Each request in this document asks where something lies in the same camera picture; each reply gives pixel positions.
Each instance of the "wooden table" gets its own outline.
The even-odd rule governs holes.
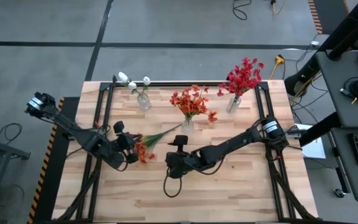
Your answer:
[[[100,82],[85,82],[76,122],[83,128],[92,125]],[[293,125],[293,117],[281,80],[268,81],[273,109],[283,129]],[[144,112],[137,106],[136,95],[124,87],[114,89],[109,124],[123,120],[125,131],[156,134],[170,129],[184,120],[178,108],[169,103],[174,91],[183,87],[150,87],[152,107]],[[218,121],[209,123],[206,115],[193,118],[195,131],[188,135],[185,151],[192,151],[208,144],[219,144],[241,132],[259,119],[255,91],[248,91],[236,114],[226,113],[231,95],[218,97],[216,87],[210,87],[207,107],[218,111]],[[130,164],[125,172],[118,172],[103,163],[96,201],[96,222],[252,222],[275,221],[277,215],[273,199],[269,169],[263,144],[251,144],[226,156],[220,170],[211,176],[190,172],[183,177],[183,188],[176,198],[163,192],[166,175],[165,155],[176,151],[169,146],[180,128],[166,135],[154,148],[156,158],[148,163]],[[109,139],[114,139],[112,131]],[[292,146],[299,142],[290,140]],[[76,142],[68,152],[78,149]],[[313,194],[300,150],[286,148],[284,158],[292,191],[312,214],[317,216]],[[80,191],[86,153],[79,151],[65,163],[53,217],[59,217]],[[169,179],[168,193],[178,190],[179,181]],[[281,191],[283,209],[288,217],[284,193]],[[88,211],[85,202],[84,216]]]

